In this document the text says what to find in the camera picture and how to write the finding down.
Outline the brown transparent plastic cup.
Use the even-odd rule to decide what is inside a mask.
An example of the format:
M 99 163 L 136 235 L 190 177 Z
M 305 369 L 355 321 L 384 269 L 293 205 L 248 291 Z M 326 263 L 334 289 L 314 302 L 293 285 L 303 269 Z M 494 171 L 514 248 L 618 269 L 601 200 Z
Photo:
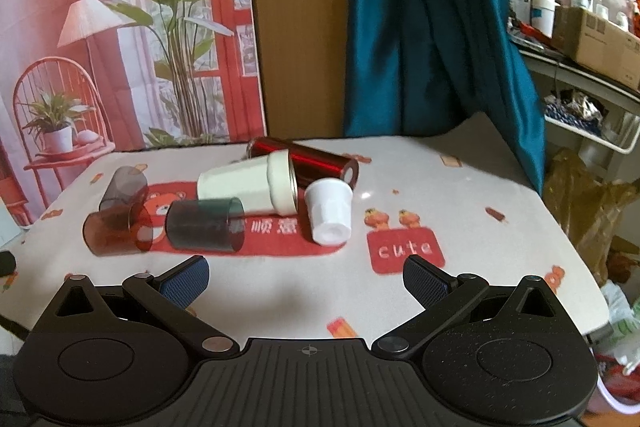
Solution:
M 151 217 L 142 204 L 116 205 L 89 213 L 82 237 L 94 256 L 134 255 L 149 251 L 153 234 Z

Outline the dark green transparent cup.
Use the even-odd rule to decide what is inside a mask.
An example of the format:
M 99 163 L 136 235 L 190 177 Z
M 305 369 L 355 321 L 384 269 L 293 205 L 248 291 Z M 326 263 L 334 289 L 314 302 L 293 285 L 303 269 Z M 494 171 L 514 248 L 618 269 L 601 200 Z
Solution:
M 237 198 L 173 202 L 165 232 L 175 249 L 236 253 L 245 239 L 244 208 Z

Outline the grey transparent plastic cup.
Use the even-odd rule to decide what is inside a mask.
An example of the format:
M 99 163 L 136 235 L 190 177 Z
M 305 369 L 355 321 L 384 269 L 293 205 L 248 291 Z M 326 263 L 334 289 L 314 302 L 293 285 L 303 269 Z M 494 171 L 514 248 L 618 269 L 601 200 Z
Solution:
M 107 184 L 98 210 L 110 210 L 118 206 L 130 206 L 143 201 L 148 193 L 148 179 L 134 166 L 120 166 Z

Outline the small white plastic cup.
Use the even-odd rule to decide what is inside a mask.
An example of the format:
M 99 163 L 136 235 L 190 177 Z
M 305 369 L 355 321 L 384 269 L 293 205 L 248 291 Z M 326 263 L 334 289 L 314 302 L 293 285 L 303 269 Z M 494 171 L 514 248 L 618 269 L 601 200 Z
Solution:
M 321 246 L 337 246 L 352 236 L 352 188 L 336 178 L 309 184 L 304 194 L 311 237 Z

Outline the red room scene backdrop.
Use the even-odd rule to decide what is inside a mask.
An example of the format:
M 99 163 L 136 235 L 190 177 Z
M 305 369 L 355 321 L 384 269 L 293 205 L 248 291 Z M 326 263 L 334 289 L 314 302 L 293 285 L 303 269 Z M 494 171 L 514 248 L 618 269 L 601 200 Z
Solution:
M 1 0 L 1 199 L 19 225 L 107 154 L 265 130 L 252 0 Z

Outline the cream white tumbler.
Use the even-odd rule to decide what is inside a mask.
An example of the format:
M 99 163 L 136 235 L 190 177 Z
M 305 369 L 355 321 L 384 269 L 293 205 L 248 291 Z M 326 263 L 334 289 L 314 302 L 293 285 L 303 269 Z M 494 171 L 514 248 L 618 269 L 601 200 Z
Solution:
M 200 200 L 237 198 L 253 215 L 293 216 L 298 212 L 298 187 L 288 150 L 207 170 L 198 176 Z

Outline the yellow plastic bag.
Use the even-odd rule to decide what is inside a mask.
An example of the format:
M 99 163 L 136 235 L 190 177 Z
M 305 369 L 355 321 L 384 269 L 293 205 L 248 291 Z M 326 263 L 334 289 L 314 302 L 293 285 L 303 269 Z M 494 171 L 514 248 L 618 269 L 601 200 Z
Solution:
M 639 182 L 599 181 L 577 153 L 562 149 L 550 162 L 542 199 L 602 286 L 614 234 L 626 207 L 639 199 Z

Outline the red metallic tumbler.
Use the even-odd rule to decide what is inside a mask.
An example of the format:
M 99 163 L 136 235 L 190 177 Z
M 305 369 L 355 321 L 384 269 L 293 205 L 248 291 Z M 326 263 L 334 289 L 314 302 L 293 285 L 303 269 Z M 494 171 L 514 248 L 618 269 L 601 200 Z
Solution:
M 306 188 L 314 181 L 324 178 L 340 179 L 352 189 L 356 187 L 359 177 L 358 162 L 344 155 L 271 137 L 250 140 L 246 147 L 246 155 L 249 158 L 257 158 L 282 150 L 287 150 L 290 155 L 299 187 Z

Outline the white shelf rack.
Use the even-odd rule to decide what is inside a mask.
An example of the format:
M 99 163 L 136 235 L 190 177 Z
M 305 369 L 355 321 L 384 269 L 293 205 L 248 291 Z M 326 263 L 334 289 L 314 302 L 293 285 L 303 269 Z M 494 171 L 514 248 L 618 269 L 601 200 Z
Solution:
M 628 155 L 639 144 L 639 92 L 533 50 L 521 51 L 550 124 Z

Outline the teal curtain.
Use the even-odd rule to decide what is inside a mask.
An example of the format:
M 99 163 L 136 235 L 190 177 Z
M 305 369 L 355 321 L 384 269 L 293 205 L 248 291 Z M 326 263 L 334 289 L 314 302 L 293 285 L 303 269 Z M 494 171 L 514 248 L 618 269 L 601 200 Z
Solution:
M 535 189 L 544 110 L 510 41 L 510 0 L 348 0 L 344 132 L 446 134 L 484 113 Z

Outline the cardboard box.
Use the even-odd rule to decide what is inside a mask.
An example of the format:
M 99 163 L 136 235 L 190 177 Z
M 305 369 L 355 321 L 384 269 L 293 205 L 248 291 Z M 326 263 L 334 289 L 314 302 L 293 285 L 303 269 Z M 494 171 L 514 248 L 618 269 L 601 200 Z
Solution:
M 552 46 L 580 66 L 639 89 L 638 37 L 579 7 L 555 9 Z

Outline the white bottle blue label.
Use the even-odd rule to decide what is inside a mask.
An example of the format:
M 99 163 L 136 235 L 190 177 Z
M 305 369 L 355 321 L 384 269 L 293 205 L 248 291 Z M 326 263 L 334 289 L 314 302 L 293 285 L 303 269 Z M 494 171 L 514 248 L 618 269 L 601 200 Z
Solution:
M 530 23 L 544 36 L 553 34 L 555 0 L 532 0 L 530 7 Z

